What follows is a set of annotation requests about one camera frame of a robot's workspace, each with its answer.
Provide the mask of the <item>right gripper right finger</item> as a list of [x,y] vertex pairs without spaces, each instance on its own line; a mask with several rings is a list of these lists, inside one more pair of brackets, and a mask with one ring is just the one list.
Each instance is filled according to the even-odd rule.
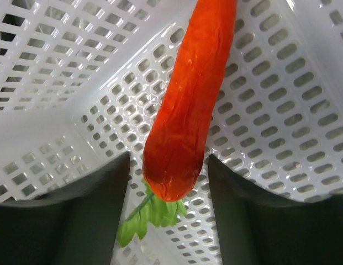
[[208,178],[223,264],[343,264],[343,194],[291,200],[214,155]]

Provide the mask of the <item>orange carrot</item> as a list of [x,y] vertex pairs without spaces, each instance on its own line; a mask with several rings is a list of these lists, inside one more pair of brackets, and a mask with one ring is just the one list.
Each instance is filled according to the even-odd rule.
[[165,202],[186,196],[201,172],[236,10],[237,1],[198,1],[189,20],[143,153],[144,178]]

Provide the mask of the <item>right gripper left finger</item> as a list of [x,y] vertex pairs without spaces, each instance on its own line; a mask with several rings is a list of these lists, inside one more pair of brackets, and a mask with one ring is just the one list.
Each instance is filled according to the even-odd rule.
[[0,203],[0,264],[110,264],[130,154],[31,200]]

